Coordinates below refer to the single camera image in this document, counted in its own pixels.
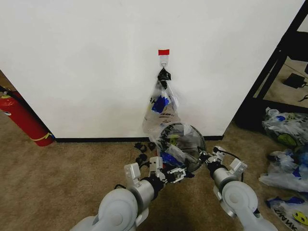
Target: white robotic arm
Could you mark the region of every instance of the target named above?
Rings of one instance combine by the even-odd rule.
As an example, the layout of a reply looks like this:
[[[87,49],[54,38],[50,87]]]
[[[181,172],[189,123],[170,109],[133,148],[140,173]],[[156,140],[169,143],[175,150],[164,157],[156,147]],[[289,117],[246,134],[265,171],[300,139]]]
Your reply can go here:
[[[238,217],[244,231],[278,231],[263,219],[257,209],[257,196],[245,183],[238,181],[247,165],[239,159],[231,163],[231,170],[222,165],[226,152],[215,147],[213,154],[201,153],[215,182],[214,193],[221,207],[231,217]],[[148,217],[149,204],[167,183],[176,183],[186,176],[184,168],[163,170],[162,158],[150,158],[150,173],[139,181],[137,163],[124,166],[126,189],[109,192],[101,202],[98,215],[81,220],[71,231],[135,231]]]

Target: fire extinguisher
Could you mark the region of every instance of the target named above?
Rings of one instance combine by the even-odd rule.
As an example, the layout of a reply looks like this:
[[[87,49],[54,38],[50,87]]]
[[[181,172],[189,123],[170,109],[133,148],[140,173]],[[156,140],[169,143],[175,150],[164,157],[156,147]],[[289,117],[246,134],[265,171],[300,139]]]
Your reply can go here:
[[[42,125],[36,115],[16,91],[7,91],[0,86],[3,95],[0,97],[2,110],[18,125],[38,146],[47,146],[53,142],[52,134]]]

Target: carpet floor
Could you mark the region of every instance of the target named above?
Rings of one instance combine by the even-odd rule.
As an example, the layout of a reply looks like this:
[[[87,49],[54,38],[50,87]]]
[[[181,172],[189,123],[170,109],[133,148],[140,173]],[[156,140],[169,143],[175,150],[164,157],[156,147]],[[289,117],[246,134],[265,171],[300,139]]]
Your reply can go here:
[[[267,171],[266,154],[284,150],[267,136],[231,123],[224,147],[248,164],[244,181],[258,195],[259,210],[280,231],[288,230],[264,200],[292,196],[292,191],[266,186],[258,177]],[[118,183],[125,184],[124,165],[139,155],[131,142],[53,143],[36,146],[6,115],[0,113],[0,227],[3,231],[68,231],[97,213],[103,197]],[[146,176],[147,169],[142,169]],[[150,214],[139,231],[239,231],[219,206],[213,181],[205,167],[196,176],[167,185],[150,204]]]

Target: plastic bag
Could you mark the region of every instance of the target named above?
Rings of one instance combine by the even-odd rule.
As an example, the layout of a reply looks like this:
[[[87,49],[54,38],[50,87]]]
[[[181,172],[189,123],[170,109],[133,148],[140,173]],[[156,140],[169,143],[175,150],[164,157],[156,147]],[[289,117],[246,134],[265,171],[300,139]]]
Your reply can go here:
[[[298,197],[282,200],[276,197],[267,200],[266,204],[290,230],[308,229],[308,203],[305,200]]]
[[[200,151],[206,151],[203,136],[193,126],[183,123],[168,125],[154,140],[157,153],[165,164],[186,167],[194,172],[202,164]]]
[[[280,113],[276,109],[267,108],[262,126],[267,135],[289,147],[308,143],[307,114]]]
[[[177,114],[178,102],[167,81],[171,80],[169,72],[163,68],[158,74],[158,81],[151,95],[142,128],[154,142],[160,132],[169,124],[180,122]]]
[[[271,153],[268,173],[262,174],[259,180],[269,186],[308,192],[308,168],[305,164],[295,163],[295,157],[289,149]]]

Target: black baseboard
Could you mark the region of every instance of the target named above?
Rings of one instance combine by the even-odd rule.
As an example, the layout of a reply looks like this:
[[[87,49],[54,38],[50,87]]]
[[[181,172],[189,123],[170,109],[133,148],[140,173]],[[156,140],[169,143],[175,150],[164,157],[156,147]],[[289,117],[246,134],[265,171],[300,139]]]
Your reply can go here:
[[[204,136],[206,141],[220,141],[223,136]],[[127,138],[55,138],[59,143],[89,143],[89,142],[149,142],[148,137]]]

